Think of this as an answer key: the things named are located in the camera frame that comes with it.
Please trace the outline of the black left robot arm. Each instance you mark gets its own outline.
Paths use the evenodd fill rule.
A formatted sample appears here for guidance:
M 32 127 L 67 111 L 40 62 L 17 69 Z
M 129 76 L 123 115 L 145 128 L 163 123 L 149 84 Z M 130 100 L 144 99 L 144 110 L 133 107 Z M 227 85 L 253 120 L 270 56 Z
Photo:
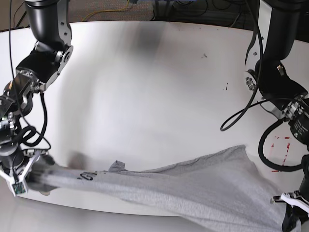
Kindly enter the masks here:
M 264 142 L 274 129 L 286 122 L 295 139 L 304 145 L 309 143 L 309 93 L 288 76 L 282 63 L 292 49 L 304 5 L 303 0 L 247 1 L 254 30 L 245 58 L 245 82 L 253 92 L 251 100 L 277 119 L 263 133 L 258 154 L 271 169 L 281 172 L 302 170 L 304 173 L 298 190 L 272 199 L 277 203 L 286 203 L 282 223 L 284 232 L 290 232 L 298 222 L 309 219 L 309 157 L 304 155 L 299 165 L 275 164 L 265 157 Z

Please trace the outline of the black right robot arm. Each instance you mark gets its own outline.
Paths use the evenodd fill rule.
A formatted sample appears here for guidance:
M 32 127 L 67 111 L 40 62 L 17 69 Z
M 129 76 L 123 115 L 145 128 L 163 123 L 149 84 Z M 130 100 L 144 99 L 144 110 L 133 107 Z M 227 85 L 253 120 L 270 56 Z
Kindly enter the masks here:
M 21 187 L 30 171 L 33 158 L 21 144 L 35 148 L 45 136 L 47 109 L 44 93 L 67 65 L 72 52 L 72 31 L 67 0 L 24 1 L 29 25 L 37 40 L 33 50 L 12 71 L 0 97 L 0 167 L 1 177 L 13 187 Z M 22 127 L 33 107 L 32 98 L 39 94 L 43 107 L 43 126 L 38 131 L 29 123 Z

